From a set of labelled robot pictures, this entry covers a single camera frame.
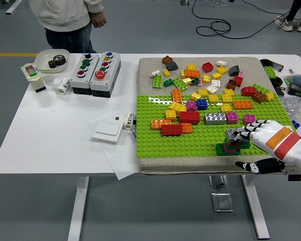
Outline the robot right hand white shell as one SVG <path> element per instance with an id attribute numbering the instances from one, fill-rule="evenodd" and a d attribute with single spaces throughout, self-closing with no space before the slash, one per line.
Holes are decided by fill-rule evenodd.
<path id="1" fill-rule="evenodd" d="M 234 133 L 234 141 L 246 139 L 272 157 L 254 163 L 236 162 L 235 165 L 254 174 L 281 172 L 285 164 L 301 168 L 301 136 L 274 120 L 257 120 Z"/>

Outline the person's left hand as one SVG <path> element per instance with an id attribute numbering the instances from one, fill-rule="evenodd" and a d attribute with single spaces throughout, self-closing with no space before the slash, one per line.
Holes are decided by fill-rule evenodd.
<path id="1" fill-rule="evenodd" d="M 105 12 L 89 13 L 94 28 L 101 28 L 107 23 Z"/>

